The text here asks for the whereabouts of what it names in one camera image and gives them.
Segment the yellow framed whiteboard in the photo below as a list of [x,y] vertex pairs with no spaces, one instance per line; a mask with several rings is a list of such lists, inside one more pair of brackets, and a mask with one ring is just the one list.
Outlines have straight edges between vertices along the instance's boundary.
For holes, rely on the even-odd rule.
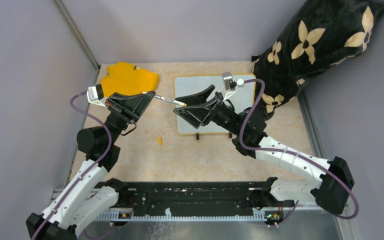
[[174,109],[181,135],[239,134],[245,110],[254,103],[252,73],[181,75],[174,79]]

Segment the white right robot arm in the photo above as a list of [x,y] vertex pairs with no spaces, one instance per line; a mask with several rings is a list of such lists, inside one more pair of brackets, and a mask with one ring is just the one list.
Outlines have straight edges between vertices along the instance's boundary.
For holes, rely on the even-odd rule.
[[235,135],[232,142],[242,155],[267,161],[302,178],[268,180],[268,187],[261,193],[264,204],[275,206],[280,201],[292,200],[310,202],[346,219],[343,212],[352,200],[354,212],[358,212],[359,204],[352,193],[355,181],[345,159],[308,155],[277,141],[264,131],[267,125],[257,104],[237,113],[227,105],[228,99],[222,93],[215,92],[214,97],[210,97],[214,91],[215,86],[210,85],[198,93],[176,97],[180,105],[174,113],[196,129],[216,124]]

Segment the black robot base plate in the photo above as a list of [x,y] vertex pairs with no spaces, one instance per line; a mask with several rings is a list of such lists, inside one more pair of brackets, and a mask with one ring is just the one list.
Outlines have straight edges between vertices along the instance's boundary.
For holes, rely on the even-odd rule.
[[265,181],[127,182],[116,208],[133,210],[135,217],[247,217],[254,210],[293,207],[278,201]]

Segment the white whiteboard marker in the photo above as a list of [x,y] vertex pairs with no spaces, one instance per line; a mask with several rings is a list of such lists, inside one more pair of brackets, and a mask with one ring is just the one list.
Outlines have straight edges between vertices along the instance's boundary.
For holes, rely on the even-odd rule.
[[168,97],[165,97],[165,96],[162,96],[162,95],[154,95],[154,98],[158,99],[158,100],[162,100],[164,102],[167,102],[167,103],[171,103],[171,104],[175,104],[177,106],[181,106],[181,107],[186,107],[187,104],[184,103],[184,102],[181,102],[181,101],[178,101],[178,100],[175,100],[175,99],[171,99],[171,98],[168,98]]

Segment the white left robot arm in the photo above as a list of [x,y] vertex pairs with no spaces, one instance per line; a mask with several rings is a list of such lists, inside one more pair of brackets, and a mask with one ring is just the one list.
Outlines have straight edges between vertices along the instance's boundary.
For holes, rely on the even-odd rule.
[[78,150],[86,158],[74,178],[40,214],[32,213],[27,218],[32,240],[76,240],[105,210],[129,203],[127,184],[115,178],[106,181],[94,196],[88,196],[118,161],[121,149],[115,145],[116,140],[129,134],[128,127],[137,124],[155,96],[155,91],[136,95],[115,92],[105,100],[109,110],[105,121],[70,102],[73,109],[95,120],[98,126],[77,133]]

